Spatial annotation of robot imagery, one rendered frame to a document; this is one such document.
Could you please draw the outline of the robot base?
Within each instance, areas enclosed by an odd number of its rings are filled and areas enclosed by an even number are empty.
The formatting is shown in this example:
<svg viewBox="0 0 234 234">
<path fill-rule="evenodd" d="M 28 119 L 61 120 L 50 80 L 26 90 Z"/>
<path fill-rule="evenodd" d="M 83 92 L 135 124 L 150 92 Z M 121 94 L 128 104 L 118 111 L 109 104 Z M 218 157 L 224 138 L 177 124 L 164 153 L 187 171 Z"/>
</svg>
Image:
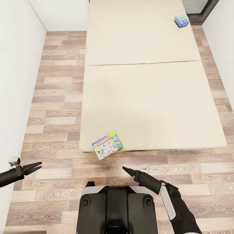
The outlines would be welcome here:
<svg viewBox="0 0 234 234">
<path fill-rule="evenodd" d="M 144 186 L 95 186 L 82 190 L 76 234 L 158 234 L 152 191 Z"/>
</svg>

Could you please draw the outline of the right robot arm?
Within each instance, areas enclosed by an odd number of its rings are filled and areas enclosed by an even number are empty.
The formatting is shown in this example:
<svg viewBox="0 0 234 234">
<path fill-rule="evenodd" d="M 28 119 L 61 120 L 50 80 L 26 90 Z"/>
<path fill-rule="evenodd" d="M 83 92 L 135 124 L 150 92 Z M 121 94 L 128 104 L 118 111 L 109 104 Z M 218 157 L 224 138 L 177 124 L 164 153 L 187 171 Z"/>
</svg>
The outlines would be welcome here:
<svg viewBox="0 0 234 234">
<path fill-rule="evenodd" d="M 194 215 L 189 211 L 184 200 L 181 198 L 179 188 L 167 183 L 163 180 L 158 180 L 150 176 L 150 167 L 148 164 L 142 164 L 140 170 L 132 170 L 127 167 L 122 167 L 130 176 L 134 176 L 134 181 L 140 185 L 150 189 L 157 195 L 160 193 L 165 209 L 167 211 L 170 222 L 172 223 L 175 234 L 202 234 L 199 226 L 196 223 Z M 162 185 L 165 183 L 165 185 Z"/>
</svg>

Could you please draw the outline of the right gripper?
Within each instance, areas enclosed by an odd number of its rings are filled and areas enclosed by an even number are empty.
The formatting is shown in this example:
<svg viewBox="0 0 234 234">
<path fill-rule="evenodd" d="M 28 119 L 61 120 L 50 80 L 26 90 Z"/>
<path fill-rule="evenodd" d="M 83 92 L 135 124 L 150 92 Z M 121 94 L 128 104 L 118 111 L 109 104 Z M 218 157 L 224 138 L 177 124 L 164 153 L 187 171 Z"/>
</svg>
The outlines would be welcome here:
<svg viewBox="0 0 234 234">
<path fill-rule="evenodd" d="M 134 181 L 138 182 L 140 185 L 150 189 L 153 176 L 150 176 L 148 173 L 142 172 L 140 170 L 132 170 L 127 167 L 122 167 L 130 176 L 134 176 Z"/>
</svg>

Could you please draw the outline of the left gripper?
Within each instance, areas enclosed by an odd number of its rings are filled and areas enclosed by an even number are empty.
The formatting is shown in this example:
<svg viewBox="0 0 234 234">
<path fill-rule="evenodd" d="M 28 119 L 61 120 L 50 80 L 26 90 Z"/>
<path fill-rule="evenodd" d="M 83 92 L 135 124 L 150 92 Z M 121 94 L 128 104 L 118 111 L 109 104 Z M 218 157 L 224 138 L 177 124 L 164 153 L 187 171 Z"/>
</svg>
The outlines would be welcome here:
<svg viewBox="0 0 234 234">
<path fill-rule="evenodd" d="M 42 164 L 42 162 L 23 165 L 22 167 L 21 165 L 18 165 L 16 166 L 15 169 L 11 169 L 4 173 L 0 173 L 0 188 L 9 185 L 13 182 L 16 182 L 18 180 L 24 179 L 24 175 L 27 176 L 42 168 L 42 166 L 38 167 L 38 165 L 40 164 Z"/>
</svg>

